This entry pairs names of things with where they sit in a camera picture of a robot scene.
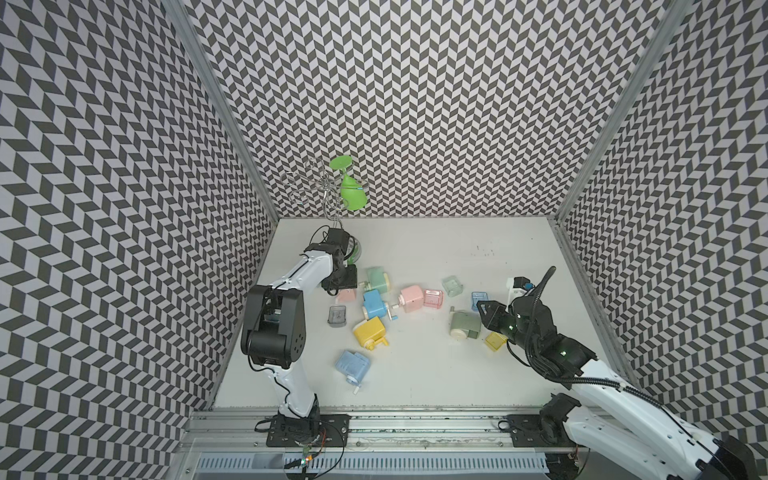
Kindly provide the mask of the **pink transparent tray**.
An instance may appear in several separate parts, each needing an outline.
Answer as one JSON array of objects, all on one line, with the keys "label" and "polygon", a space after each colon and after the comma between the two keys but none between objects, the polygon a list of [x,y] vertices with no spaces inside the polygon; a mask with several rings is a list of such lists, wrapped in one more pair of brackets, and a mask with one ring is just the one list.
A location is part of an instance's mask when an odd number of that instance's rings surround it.
[{"label": "pink transparent tray", "polygon": [[437,289],[425,289],[423,306],[425,308],[440,309],[444,302],[444,292]]}]

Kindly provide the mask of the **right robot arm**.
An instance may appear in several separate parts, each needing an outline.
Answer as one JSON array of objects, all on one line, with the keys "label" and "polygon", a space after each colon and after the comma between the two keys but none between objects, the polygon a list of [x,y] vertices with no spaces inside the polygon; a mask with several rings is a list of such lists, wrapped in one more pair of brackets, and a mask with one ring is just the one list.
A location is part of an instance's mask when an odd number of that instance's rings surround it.
[{"label": "right robot arm", "polygon": [[601,454],[640,479],[756,479],[752,450],[671,413],[578,340],[560,333],[550,309],[527,295],[477,304],[483,326],[521,348],[526,364],[563,387],[539,411],[537,437]]}]

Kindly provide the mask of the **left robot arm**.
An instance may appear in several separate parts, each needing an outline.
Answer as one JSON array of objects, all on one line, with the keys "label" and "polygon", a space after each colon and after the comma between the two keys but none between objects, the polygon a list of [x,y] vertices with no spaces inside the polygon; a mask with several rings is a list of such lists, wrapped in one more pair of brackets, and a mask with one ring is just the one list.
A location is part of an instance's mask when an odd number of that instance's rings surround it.
[{"label": "left robot arm", "polygon": [[284,417],[308,420],[319,410],[300,362],[307,343],[305,297],[317,288],[334,296],[357,285],[357,267],[350,263],[352,242],[342,227],[329,226],[286,274],[253,286],[247,294],[240,350],[253,372],[270,378]]}]

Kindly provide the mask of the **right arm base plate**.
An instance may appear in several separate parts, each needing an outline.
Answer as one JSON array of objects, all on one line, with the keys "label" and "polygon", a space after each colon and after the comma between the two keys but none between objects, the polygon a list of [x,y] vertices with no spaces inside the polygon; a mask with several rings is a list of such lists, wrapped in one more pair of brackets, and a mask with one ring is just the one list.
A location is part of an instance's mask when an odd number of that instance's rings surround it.
[{"label": "right arm base plate", "polygon": [[507,431],[515,447],[569,448],[576,444],[569,438],[563,421],[554,417],[512,414],[505,417]]}]

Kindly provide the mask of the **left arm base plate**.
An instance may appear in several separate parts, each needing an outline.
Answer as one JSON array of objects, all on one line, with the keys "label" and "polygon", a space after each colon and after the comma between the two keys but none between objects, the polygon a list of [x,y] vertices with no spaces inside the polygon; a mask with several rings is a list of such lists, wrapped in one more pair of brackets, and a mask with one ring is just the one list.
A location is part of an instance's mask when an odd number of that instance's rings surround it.
[{"label": "left arm base plate", "polygon": [[351,417],[346,414],[321,414],[311,419],[298,419],[277,414],[267,430],[268,447],[288,448],[304,445],[345,447]]}]

